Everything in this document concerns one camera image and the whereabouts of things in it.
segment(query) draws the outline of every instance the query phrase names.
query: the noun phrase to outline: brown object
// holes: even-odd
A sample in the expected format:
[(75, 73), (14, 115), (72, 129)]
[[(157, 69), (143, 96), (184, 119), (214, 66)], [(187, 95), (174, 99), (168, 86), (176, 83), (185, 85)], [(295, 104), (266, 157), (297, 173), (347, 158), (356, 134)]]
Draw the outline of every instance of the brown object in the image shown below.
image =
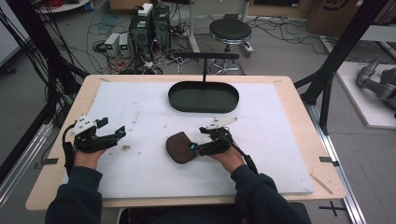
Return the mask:
[(314, 6), (315, 2), (321, 2), (320, 0), (300, 0), (298, 3), (298, 9), (303, 13), (309, 13)]
[(303, 12), (298, 7), (254, 5), (254, 1), (251, 1), (247, 14), (249, 16), (284, 17), (298, 19), (306, 18), (308, 12)]
[(340, 37), (358, 12), (357, 1), (318, 1), (309, 13), (309, 33)]
[(185, 133), (177, 133), (166, 140), (166, 150), (178, 164), (184, 164), (194, 159), (197, 154), (190, 149), (191, 141)]

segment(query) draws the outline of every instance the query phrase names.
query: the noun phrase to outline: black stool seat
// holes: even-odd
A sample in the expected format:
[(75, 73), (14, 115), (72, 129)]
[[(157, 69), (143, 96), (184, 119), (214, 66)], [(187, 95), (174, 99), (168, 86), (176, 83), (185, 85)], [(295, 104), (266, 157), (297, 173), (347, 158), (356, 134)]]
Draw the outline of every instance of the black stool seat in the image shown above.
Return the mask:
[(246, 23), (236, 19), (220, 19), (212, 21), (209, 33), (228, 44), (241, 44), (251, 37), (251, 28)]

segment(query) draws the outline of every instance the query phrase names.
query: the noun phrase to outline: person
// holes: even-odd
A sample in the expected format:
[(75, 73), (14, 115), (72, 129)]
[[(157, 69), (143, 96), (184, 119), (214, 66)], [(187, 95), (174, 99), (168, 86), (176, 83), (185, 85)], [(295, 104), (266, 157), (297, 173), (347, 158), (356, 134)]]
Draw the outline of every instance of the person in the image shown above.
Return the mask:
[[(100, 223), (102, 195), (98, 188), (102, 174), (96, 167), (103, 153), (104, 150), (90, 154), (77, 150), (69, 181), (58, 188), (46, 223)], [(216, 206), (165, 208), (157, 216), (150, 214), (133, 223), (309, 223), (277, 192), (270, 176), (255, 175), (249, 170), (235, 148), (210, 157), (219, 161), (235, 182), (235, 205), (231, 207), (234, 210)]]

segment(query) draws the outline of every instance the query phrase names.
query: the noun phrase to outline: stool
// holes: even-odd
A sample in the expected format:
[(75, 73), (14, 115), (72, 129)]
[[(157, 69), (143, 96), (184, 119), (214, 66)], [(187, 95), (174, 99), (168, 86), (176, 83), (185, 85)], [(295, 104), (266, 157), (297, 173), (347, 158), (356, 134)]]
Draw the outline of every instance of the stool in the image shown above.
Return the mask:
[[(219, 42), (225, 43), (224, 52), (230, 52), (230, 45), (245, 44), (251, 38), (251, 28), (238, 19), (220, 19), (212, 21), (209, 26), (210, 35)], [(207, 72), (213, 75), (242, 75), (244, 73), (241, 65), (236, 60), (224, 59), (218, 64), (213, 59), (207, 64)]]

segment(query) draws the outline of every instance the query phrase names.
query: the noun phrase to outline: cardboard box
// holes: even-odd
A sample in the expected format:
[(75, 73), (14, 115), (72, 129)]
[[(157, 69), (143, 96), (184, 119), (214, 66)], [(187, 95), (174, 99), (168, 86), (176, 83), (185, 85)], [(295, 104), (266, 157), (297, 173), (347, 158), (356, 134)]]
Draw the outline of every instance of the cardboard box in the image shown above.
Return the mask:
[(263, 17), (283, 17), (283, 18), (306, 18), (308, 13), (302, 12), (297, 7), (278, 7), (278, 6), (264, 6), (255, 5), (251, 1), (247, 14), (249, 16), (263, 16)]
[(321, 0), (314, 4), (306, 21), (309, 33), (340, 37), (355, 14), (357, 0)]
[(110, 8), (132, 10), (134, 7), (143, 6), (145, 3), (151, 3), (151, 0), (110, 0)]

